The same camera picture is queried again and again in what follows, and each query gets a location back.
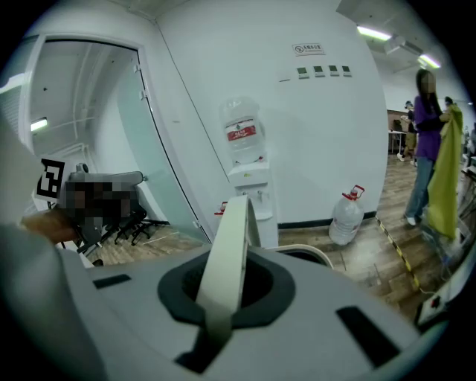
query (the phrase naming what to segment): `wooden floor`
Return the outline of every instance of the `wooden floor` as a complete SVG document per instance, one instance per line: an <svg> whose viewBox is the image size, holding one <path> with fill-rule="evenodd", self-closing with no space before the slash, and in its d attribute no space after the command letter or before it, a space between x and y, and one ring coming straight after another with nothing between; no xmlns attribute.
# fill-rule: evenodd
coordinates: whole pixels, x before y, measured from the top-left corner
<svg viewBox="0 0 476 381"><path fill-rule="evenodd" d="M423 240L418 227L409 226L403 218L416 174L417 169L409 162L388 157L377 216L407 258L421 288L430 292L443 284L440 259ZM413 320L419 303L430 296L415 288L404 262L375 219L365 220L353 242L344 247L330 240L327 227L281 231L280 245L292 243L305 243L322 250L337 271L409 320Z"/></svg>
<svg viewBox="0 0 476 381"><path fill-rule="evenodd" d="M420 230L410 227L403 219L416 173L416 168L409 162L402 163L395 156L388 157L377 215L402 249L422 289L434 291L443 283L440 259L423 240ZM103 248L89 255L89 260L101 258L105 265L125 263L183 252L202 245L167 225L150 229L153 233L150 240L142 236L136 246L127 241L115 245L113 238L109 238ZM353 242L344 247L335 245L329 239L327 227L281 230L279 241L280 246L304 243L322 250L335 270L353 279L358 286L381 298L410 320L418 304L429 296L415 289L402 259L375 219L364 221Z"/></svg>

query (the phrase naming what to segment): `white sneaker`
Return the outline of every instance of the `white sneaker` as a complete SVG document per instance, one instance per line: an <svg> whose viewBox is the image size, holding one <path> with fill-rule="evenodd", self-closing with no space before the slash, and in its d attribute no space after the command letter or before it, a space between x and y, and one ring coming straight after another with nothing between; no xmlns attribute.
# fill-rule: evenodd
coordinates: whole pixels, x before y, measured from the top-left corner
<svg viewBox="0 0 476 381"><path fill-rule="evenodd" d="M417 225L417 222L415 221L414 217L406 217L406 219L409 225L412 225L412 226Z"/></svg>

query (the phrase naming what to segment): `water bottle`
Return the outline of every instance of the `water bottle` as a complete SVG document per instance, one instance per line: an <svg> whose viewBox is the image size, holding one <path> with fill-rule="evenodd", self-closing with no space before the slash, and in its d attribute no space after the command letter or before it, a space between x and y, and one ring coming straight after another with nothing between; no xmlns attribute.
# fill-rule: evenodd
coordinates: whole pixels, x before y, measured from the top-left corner
<svg viewBox="0 0 476 381"><path fill-rule="evenodd" d="M263 128L257 117L259 109L248 97L231 98L220 106L220 120L235 164L249 164L264 156Z"/></svg>
<svg viewBox="0 0 476 381"><path fill-rule="evenodd" d="M350 194L344 196L334 207L334 218L329 228L329 237L338 245L347 245L356 236L358 228L364 219L364 209L358 199L365 192L359 185L354 186Z"/></svg>

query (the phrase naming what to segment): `person's hand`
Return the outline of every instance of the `person's hand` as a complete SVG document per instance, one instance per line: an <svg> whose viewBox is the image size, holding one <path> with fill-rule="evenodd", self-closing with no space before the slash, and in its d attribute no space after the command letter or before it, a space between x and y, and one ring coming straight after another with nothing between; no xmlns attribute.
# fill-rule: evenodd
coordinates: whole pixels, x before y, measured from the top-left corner
<svg viewBox="0 0 476 381"><path fill-rule="evenodd" d="M449 121L449 113L445 112L445 113L441 114L440 115L440 121L445 122L445 123L447 121Z"/></svg>
<svg viewBox="0 0 476 381"><path fill-rule="evenodd" d="M22 225L29 231L45 236L54 244L78 239L76 231L61 209L51 209L23 217Z"/></svg>

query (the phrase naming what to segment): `black hair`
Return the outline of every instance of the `black hair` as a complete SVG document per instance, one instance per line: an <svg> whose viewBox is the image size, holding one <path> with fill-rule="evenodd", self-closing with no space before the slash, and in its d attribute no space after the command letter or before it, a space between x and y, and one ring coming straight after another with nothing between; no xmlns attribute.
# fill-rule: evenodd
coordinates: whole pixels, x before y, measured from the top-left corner
<svg viewBox="0 0 476 381"><path fill-rule="evenodd" d="M429 99L426 97L426 93L424 93L423 91L423 88L422 88L422 81L423 81L423 78L426 76L426 75L433 75L431 73L431 71L428 71L424 68L421 68L417 73L416 73L416 88L418 89L418 95L420 97L420 99L422 100L422 104L423 104L423 107L425 108L425 111L428 113L428 114L431 114L431 109L434 110L434 112L436 112L436 114L438 116L440 116L442 114L441 112L441 108L440 108L440 105L438 104L438 97L437 97L437 93L434 92L432 94L430 94L430 97Z"/></svg>

